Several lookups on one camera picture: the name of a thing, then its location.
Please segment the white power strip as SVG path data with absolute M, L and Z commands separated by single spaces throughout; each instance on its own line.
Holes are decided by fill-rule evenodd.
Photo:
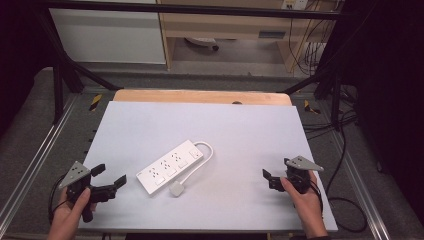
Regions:
M 181 143 L 170 152 L 136 174 L 136 178 L 149 195 L 172 183 L 204 157 L 190 140 Z

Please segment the yellow black tape mark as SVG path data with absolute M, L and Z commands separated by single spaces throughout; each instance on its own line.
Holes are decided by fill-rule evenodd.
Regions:
M 319 109 L 314 109 L 311 107 L 308 100 L 304 100 L 304 110 L 306 112 L 312 112 L 314 114 L 321 114 L 321 111 Z
M 97 108 L 97 106 L 98 106 L 98 104 L 99 104 L 102 96 L 103 96 L 102 94 L 96 94 L 94 96 L 94 98 L 93 98 L 93 100 L 92 100 L 92 102 L 90 104 L 89 111 L 95 111 L 96 110 L 96 108 Z

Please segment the person's left hand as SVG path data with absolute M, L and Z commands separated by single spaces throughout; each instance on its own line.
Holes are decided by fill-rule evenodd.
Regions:
M 82 212 L 90 200 L 91 190 L 85 189 L 75 203 L 67 201 L 66 190 L 64 188 L 60 195 L 59 202 L 61 206 L 54 212 L 49 233 L 74 233 L 76 236 Z

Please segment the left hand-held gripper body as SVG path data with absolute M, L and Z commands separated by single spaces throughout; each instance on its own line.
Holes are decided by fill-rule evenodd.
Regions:
M 76 161 L 65 174 L 59 188 L 67 188 L 67 201 L 75 203 L 85 189 L 93 190 L 91 185 L 91 170 Z

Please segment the white plug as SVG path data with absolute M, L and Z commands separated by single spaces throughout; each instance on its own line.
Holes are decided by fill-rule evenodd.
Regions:
M 175 181 L 169 187 L 171 194 L 175 197 L 180 196 L 181 193 L 184 191 L 184 189 L 185 189 L 185 187 L 178 181 Z

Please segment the white wall socket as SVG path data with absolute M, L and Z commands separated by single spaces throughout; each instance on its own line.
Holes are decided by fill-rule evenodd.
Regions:
M 283 0 L 282 8 L 287 10 L 304 10 L 308 0 Z

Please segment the aluminium floor rail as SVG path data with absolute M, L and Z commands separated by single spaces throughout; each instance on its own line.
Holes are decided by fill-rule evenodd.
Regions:
M 40 147 L 29 163 L 26 171 L 21 176 L 14 191 L 0 211 L 0 239 L 6 234 L 6 231 L 11 224 L 16 212 L 22 204 L 26 194 L 28 193 L 34 179 L 42 168 L 46 158 L 48 157 L 56 139 L 60 135 L 63 127 L 65 126 L 71 112 L 74 108 L 75 102 L 78 100 L 79 94 L 71 94 L 63 108 L 63 114 L 58 121 L 53 124 L 46 137 L 43 139 Z
M 321 114 L 306 112 L 304 100 Z M 335 128 L 330 124 L 328 101 L 301 95 L 293 99 L 293 104 L 299 110 L 313 158 L 325 167 L 321 179 L 338 227 L 331 234 L 333 239 L 391 240 L 367 180 L 375 170 L 369 165 L 366 150 L 356 143 L 360 128 L 352 105 L 341 105 L 341 127 Z

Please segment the white chair base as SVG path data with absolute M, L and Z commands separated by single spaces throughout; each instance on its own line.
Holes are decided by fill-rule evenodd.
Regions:
M 198 46 L 208 47 L 213 51 L 219 50 L 219 46 L 214 38 L 186 38 L 186 41 Z

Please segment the wooden table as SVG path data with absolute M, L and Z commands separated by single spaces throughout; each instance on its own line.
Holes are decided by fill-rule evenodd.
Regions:
M 292 105 L 287 94 L 237 91 L 121 89 L 116 92 L 113 100 L 125 102 Z

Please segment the black curtain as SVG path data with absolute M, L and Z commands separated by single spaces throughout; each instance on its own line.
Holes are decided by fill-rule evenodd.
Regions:
M 52 65 L 52 48 L 31 0 L 0 0 L 0 138 L 25 103 L 35 75 Z
M 424 225 L 424 0 L 346 0 L 358 40 L 344 80 L 365 132 Z

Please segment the black metal frame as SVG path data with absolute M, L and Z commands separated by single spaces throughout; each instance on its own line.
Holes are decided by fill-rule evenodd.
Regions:
M 80 93 L 84 89 L 77 73 L 81 73 L 105 87 L 108 90 L 120 90 L 119 86 L 107 82 L 95 75 L 85 67 L 72 60 L 65 52 L 60 37 L 54 24 L 47 20 L 49 9 L 94 10 L 109 12 L 143 12 L 166 13 L 184 15 L 213 15 L 213 16 L 243 16 L 256 18 L 287 18 L 287 19 L 319 19 L 319 20 L 350 20 L 351 13 L 317 12 L 306 10 L 273 10 L 264 8 L 224 7 L 224 6 L 199 6 L 175 4 L 149 4 L 125 2 L 100 2 L 100 1 L 73 1 L 73 0 L 35 0 L 32 10 L 43 31 L 47 34 L 50 45 L 54 49 L 57 61 L 53 66 L 55 90 L 55 118 L 57 123 L 63 114 L 62 82 L 64 80 L 69 89 Z

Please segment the white cabinet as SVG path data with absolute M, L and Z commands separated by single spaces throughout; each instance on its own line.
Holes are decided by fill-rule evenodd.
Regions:
M 77 62 L 166 62 L 157 13 L 51 9 L 66 53 Z

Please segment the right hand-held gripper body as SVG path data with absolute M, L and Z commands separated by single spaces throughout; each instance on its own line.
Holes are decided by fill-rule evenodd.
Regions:
M 287 166 L 287 179 L 301 194 L 306 193 L 311 186 L 309 171 L 324 170 L 322 166 L 317 165 L 303 156 L 297 156 L 293 159 L 285 158 L 284 164 Z

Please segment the light wooden desk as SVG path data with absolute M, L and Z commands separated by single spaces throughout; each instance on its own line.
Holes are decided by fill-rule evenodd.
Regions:
M 156 0 L 159 4 L 247 7 L 282 10 L 283 0 Z M 304 10 L 338 12 L 342 0 L 308 0 Z M 159 15 L 166 64 L 172 65 L 178 38 L 215 38 L 270 40 L 277 43 L 280 55 L 291 73 L 300 62 L 307 42 L 325 43 L 332 33 L 332 20 L 256 18 L 213 15 Z

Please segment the person's right hand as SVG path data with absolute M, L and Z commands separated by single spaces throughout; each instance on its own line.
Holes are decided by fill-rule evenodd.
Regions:
M 318 195 L 312 189 L 304 194 L 299 193 L 287 179 L 282 179 L 281 183 L 295 206 L 305 235 L 328 233 L 322 218 Z

